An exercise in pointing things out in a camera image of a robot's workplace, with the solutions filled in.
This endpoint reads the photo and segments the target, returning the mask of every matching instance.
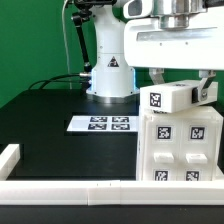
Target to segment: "black tabletop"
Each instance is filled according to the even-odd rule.
[[[134,180],[137,133],[68,133],[73,115],[136,116],[75,90],[25,91],[0,110],[0,150],[22,146],[9,180]],[[0,223],[222,223],[224,206],[0,206]]]
[[[135,179],[137,133],[67,132],[73,115],[137,115],[138,103],[102,104],[79,91],[25,91],[0,110],[0,143],[22,145],[10,180]]]

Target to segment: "white box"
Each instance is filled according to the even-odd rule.
[[[140,109],[138,180],[207,180],[215,176],[223,117],[212,107],[172,114]]]
[[[184,80],[147,86],[140,89],[142,109],[173,113],[202,104],[217,101],[218,83],[213,82],[208,88],[208,97],[204,101],[192,103],[192,90],[200,81]]]

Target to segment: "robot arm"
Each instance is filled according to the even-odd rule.
[[[104,103],[123,103],[135,98],[135,71],[124,59],[124,22],[116,19],[112,6],[121,7],[125,0],[75,1],[79,9],[72,20],[76,26],[84,59],[84,70],[91,73],[91,87],[87,97]],[[97,39],[97,63],[89,62],[82,23],[92,16]]]
[[[174,84],[173,88],[170,84],[157,87],[157,89],[163,87],[164,93],[170,92],[171,95],[176,93],[188,97],[184,107],[173,106],[171,109],[168,106],[161,108],[149,106],[149,108],[176,112],[217,100],[217,87],[214,85],[208,87],[215,77],[213,70],[224,70],[223,60],[219,56],[222,55],[224,48],[224,7],[210,8],[210,6],[220,5],[220,2],[224,5],[224,2],[202,0],[150,2],[152,7],[148,11],[149,18],[132,20],[126,25],[124,43],[128,64],[148,67],[150,71],[163,68],[197,69],[202,80],[192,85],[183,81]],[[171,97],[168,104],[177,105],[183,102],[180,97]]]

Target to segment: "green background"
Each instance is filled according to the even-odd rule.
[[[67,73],[61,11],[64,0],[0,0],[0,107],[26,90],[33,82]],[[70,20],[76,8],[66,9],[66,27],[73,73],[83,70],[75,27]],[[122,10],[114,10],[123,18]],[[92,65],[96,63],[95,28],[92,21],[83,25]],[[211,60],[222,55],[210,56]],[[218,103],[224,104],[224,72],[218,71]],[[147,69],[137,69],[137,86],[151,85]],[[199,79],[193,70],[165,70],[167,82]],[[67,83],[48,88],[69,88]]]

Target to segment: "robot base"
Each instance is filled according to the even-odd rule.
[[[136,91],[132,95],[125,96],[125,97],[103,97],[94,95],[92,93],[87,92],[87,99],[88,100],[94,100],[100,103],[127,103],[130,101],[136,101],[139,99],[139,91]]]

